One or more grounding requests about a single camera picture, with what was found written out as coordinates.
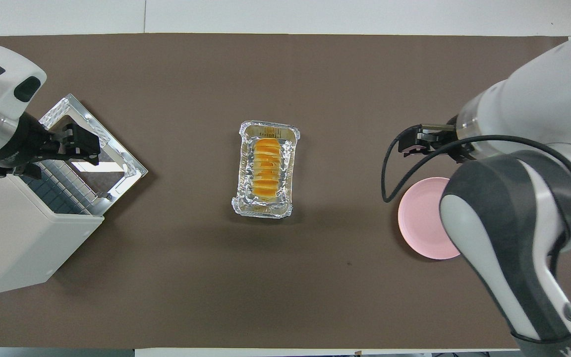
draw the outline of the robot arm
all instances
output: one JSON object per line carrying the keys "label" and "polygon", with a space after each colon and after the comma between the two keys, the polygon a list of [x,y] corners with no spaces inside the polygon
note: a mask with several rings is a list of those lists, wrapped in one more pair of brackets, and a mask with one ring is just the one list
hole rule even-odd
{"label": "robot arm", "polygon": [[98,164],[98,138],[75,123],[47,131],[25,113],[46,74],[23,56],[0,47],[0,178],[7,174],[38,179],[34,162],[82,159]]}
{"label": "robot arm", "polygon": [[[458,138],[484,135],[533,140],[571,163],[571,41],[478,95],[448,125],[408,131],[399,151],[433,156]],[[447,153],[466,161],[440,201],[451,240],[525,355],[571,357],[571,303],[547,263],[571,248],[571,172],[513,142],[473,142]]]}

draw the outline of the brown table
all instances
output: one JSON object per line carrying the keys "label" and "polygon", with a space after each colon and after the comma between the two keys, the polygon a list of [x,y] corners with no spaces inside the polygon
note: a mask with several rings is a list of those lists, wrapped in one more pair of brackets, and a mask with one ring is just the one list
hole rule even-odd
{"label": "brown table", "polygon": [[[0,346],[514,348],[462,258],[410,250],[389,141],[446,122],[564,38],[121,34],[0,38],[150,170],[47,283],[0,294]],[[301,129],[294,212],[236,215],[243,120]],[[394,155],[389,183],[418,158]],[[450,176],[441,157],[418,172]],[[571,298],[571,252],[560,264]]]}

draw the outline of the white floor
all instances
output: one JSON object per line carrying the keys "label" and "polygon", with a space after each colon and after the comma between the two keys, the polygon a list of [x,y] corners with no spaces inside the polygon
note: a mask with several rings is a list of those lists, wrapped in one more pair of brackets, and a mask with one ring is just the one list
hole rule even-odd
{"label": "white floor", "polygon": [[[571,36],[571,0],[0,0],[0,36],[140,32]],[[138,350],[136,355],[297,353],[199,350]]]}

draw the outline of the pink plate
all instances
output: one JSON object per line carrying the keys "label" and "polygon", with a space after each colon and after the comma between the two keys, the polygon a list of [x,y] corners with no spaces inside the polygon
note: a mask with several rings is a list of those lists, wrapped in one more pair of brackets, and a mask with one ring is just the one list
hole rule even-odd
{"label": "pink plate", "polygon": [[426,178],[406,190],[400,201],[398,224],[402,236],[411,248],[431,259],[459,255],[440,220],[440,197],[447,183],[449,179],[444,177]]}

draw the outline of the orange food item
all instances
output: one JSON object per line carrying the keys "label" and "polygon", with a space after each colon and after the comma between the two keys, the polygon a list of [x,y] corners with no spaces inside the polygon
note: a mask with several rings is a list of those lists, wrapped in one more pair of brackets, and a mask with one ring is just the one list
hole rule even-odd
{"label": "orange food item", "polygon": [[254,163],[252,165],[252,194],[263,199],[277,196],[279,188],[279,166],[281,165],[281,146],[275,138],[261,138],[254,145]]}

